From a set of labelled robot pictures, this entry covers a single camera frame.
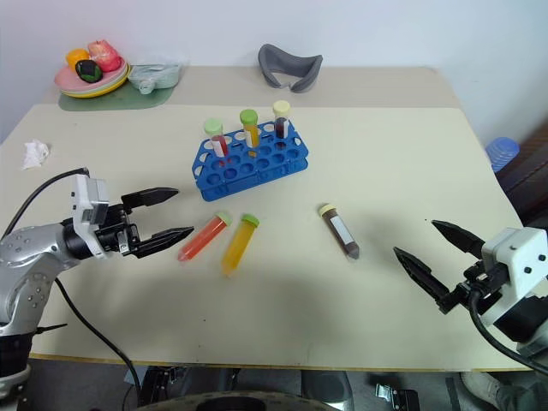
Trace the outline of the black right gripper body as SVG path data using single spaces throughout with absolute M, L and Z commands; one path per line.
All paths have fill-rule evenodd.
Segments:
M 449 293 L 437 300 L 439 311 L 449 313 L 457 305 L 468 308 L 474 291 L 479 292 L 476 304 L 479 314 L 484 314 L 502 298 L 500 289 L 503 286 L 503 264 L 496 263 L 491 269 L 484 271 L 482 262 L 464 271 L 466 280 L 458 283 Z

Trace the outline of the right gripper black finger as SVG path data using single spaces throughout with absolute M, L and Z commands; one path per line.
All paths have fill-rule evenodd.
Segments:
M 432 220 L 432 225 L 452 245 L 464 253 L 470 253 L 476 259 L 482 259 L 482 247 L 485 244 L 475 234 L 462 227 L 440 220 Z
M 412 254 L 394 247 L 397 260 L 408 276 L 418 284 L 435 302 L 440 301 L 450 291 L 432 275 L 432 269 Z

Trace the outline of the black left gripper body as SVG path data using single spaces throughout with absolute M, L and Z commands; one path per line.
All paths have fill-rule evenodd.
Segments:
M 98 242 L 105 252 L 118 252 L 124 256 L 139 257 L 140 235 L 135 223 L 129 218 L 123 204 L 111 205 L 106 218 L 95 231 Z

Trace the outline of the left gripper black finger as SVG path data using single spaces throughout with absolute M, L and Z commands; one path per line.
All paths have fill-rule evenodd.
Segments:
M 137 207 L 163 203 L 178 194 L 179 190 L 176 188 L 148 188 L 125 194 L 121 197 L 121 201 L 126 211 L 132 211 Z
M 135 243 L 135 257 L 141 259 L 162 252 L 187 238 L 193 231 L 194 227 L 178 227 L 158 232 L 147 240 Z

